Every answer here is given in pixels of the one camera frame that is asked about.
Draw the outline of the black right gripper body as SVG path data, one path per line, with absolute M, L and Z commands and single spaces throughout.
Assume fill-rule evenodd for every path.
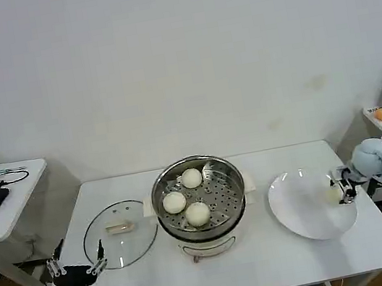
M 340 171 L 340 177 L 342 180 L 348 182 L 351 185 L 356 185 L 359 183 L 356 173 L 349 167 L 345 167 Z

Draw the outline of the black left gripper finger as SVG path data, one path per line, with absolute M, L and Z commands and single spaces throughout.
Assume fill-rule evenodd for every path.
M 66 269 L 59 261 L 63 244 L 64 239 L 61 239 L 54 249 L 53 255 L 46 262 L 51 278 L 58 278 L 67 273 Z
M 104 251 L 105 250 L 103 249 L 102 240 L 99 240 L 97 249 L 97 262 L 88 270 L 89 274 L 97 276 L 106 268 L 108 262 L 107 258 L 105 258 Z

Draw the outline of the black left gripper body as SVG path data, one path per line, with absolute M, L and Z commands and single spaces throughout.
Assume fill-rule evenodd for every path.
M 91 286 L 96 282 L 97 276 L 92 274 L 89 265 L 74 265 L 64 268 L 66 274 L 53 278 L 56 286 Z

